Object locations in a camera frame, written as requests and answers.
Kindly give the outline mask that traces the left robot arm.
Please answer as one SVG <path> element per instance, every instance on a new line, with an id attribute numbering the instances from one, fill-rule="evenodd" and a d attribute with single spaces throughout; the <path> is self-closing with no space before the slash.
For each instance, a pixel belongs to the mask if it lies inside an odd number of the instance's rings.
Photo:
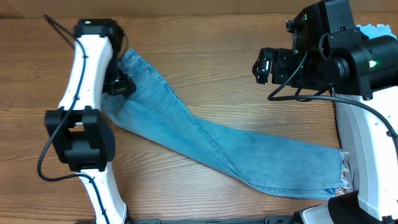
<path id="1" fill-rule="evenodd" d="M 113 174 L 116 140 L 101 112 L 101 97 L 130 97 L 136 90 L 120 67 L 129 39 L 114 19 L 80 19 L 73 31 L 45 20 L 75 50 L 67 89 L 45 114 L 49 140 L 37 173 L 47 182 L 78 178 L 95 211 L 94 223 L 131 223 Z"/>

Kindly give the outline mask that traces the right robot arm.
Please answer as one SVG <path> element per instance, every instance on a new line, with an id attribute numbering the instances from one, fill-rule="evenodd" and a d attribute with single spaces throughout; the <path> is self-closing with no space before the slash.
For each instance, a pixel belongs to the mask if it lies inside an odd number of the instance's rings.
<path id="1" fill-rule="evenodd" d="M 259 84 L 297 90 L 293 100 L 335 104 L 352 191 L 295 212 L 292 223 L 397 222 L 397 39 L 354 23 L 348 1 L 320 1 L 286 21 L 291 49 L 263 48 Z"/>

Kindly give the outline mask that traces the light blue denim jeans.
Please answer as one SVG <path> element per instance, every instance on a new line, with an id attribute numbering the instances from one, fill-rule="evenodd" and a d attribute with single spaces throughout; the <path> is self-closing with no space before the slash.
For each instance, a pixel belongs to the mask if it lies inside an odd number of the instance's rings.
<path id="1" fill-rule="evenodd" d="M 120 128 L 266 194 L 328 200 L 350 188 L 343 175 L 345 154 L 340 150 L 198 118 L 135 50 L 122 57 L 120 66 L 136 91 L 129 97 L 102 97 L 103 111 Z"/>

